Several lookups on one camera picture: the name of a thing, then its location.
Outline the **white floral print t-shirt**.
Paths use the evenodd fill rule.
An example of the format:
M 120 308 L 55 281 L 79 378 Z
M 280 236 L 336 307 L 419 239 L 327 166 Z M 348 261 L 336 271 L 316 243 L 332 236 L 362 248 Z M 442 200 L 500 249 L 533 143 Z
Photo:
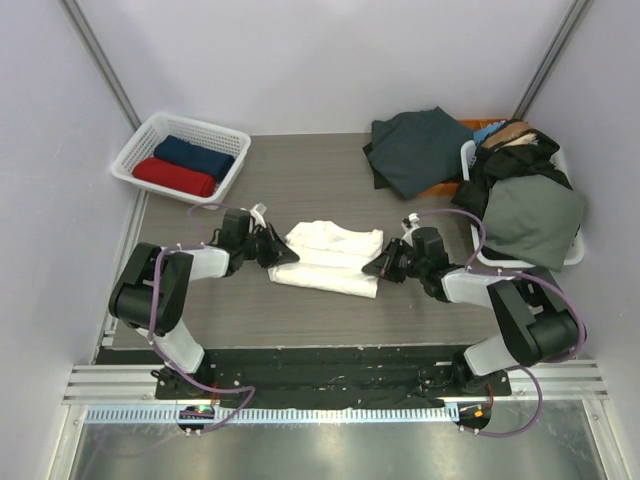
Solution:
M 379 229 L 358 232 L 331 221 L 300 222 L 284 237 L 299 260 L 270 268 L 269 279 L 287 286 L 374 299 L 378 280 L 362 268 L 382 253 L 383 240 Z

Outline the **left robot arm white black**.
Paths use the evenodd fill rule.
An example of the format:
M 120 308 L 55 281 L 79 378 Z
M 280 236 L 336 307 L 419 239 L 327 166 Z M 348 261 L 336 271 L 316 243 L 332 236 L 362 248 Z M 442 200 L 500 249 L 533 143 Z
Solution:
M 211 391 L 213 369 L 183 320 L 189 286 L 230 277 L 247 261 L 263 269 L 300 261 L 263 212 L 262 204 L 227 210 L 211 241 L 197 247 L 137 244 L 111 292 L 111 316 L 144 336 L 166 367 L 180 373 L 178 386 L 190 398 Z

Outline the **white plastic lattice basket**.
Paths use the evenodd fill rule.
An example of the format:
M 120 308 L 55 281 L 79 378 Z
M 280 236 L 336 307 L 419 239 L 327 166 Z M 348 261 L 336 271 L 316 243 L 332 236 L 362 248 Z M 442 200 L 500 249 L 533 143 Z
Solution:
M 216 188 L 210 196 L 194 196 L 138 179 L 133 175 L 134 168 L 150 157 L 155 148 L 169 135 L 193 145 L 230 154 L 234 158 L 229 173 L 222 181 L 216 182 Z M 250 136 L 241 131 L 174 114 L 157 113 L 148 118 L 122 148 L 111 165 L 111 174 L 147 192 L 184 203 L 222 203 L 244 166 L 251 142 Z

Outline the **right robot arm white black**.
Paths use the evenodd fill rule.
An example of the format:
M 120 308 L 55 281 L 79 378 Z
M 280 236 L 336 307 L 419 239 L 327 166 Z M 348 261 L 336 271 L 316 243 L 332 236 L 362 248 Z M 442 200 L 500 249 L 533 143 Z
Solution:
M 477 393 L 498 372 L 561 361 L 586 339 L 584 324 L 548 270 L 473 273 L 450 262 L 433 227 L 414 228 L 391 239 L 362 272 L 393 283 L 416 279 L 440 302 L 493 312 L 499 333 L 456 353 L 452 360 L 453 386 L 465 395 Z

